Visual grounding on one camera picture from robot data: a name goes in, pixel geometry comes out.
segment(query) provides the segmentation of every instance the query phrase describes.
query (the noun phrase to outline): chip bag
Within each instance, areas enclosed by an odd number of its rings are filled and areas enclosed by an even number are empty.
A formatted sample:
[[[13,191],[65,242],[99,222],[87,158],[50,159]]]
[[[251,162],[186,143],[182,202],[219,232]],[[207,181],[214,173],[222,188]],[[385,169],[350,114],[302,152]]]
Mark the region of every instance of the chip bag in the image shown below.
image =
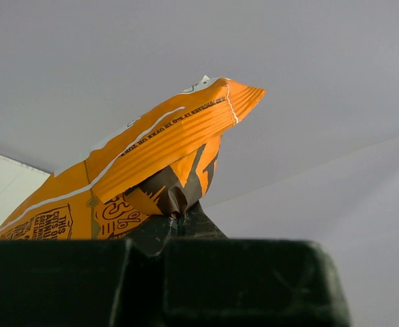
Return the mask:
[[[183,215],[209,189],[222,134],[264,94],[205,76],[50,175],[0,239],[120,238],[151,215]]]

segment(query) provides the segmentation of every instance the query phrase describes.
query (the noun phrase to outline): gray surface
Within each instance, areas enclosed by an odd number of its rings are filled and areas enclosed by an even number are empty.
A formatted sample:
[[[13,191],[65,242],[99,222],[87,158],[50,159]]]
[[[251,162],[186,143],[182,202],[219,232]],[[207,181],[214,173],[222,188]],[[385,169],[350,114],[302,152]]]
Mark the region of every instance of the gray surface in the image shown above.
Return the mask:
[[[398,135],[399,3],[338,2],[0,1],[0,153],[52,171],[203,74],[269,91],[205,206]]]

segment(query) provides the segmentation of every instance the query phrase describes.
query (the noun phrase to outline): orange packaging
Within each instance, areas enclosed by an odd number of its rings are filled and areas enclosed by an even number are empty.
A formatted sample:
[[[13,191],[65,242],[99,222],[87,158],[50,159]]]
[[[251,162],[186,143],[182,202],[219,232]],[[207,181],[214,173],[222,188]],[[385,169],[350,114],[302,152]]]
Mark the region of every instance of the orange packaging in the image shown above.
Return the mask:
[[[209,189],[222,134],[264,94],[205,76],[50,175],[0,239],[120,238],[150,215],[184,214]]]

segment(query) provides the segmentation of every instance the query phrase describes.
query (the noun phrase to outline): white ceiling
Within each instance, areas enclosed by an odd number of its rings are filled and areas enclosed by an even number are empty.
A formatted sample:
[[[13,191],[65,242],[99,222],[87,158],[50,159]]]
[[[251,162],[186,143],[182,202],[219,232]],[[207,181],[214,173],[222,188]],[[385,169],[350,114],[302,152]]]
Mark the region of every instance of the white ceiling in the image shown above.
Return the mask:
[[[204,74],[268,90],[207,214],[322,241],[356,326],[399,326],[399,1],[0,0],[0,153],[52,172]]]

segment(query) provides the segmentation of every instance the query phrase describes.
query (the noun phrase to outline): snack bag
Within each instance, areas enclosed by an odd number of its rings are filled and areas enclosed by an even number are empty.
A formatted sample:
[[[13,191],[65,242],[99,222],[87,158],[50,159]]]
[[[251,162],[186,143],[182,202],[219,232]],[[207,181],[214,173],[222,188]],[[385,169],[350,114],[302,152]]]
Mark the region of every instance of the snack bag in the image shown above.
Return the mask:
[[[222,134],[264,94],[205,76],[50,175],[0,239],[119,238],[150,215],[183,215],[209,188]]]

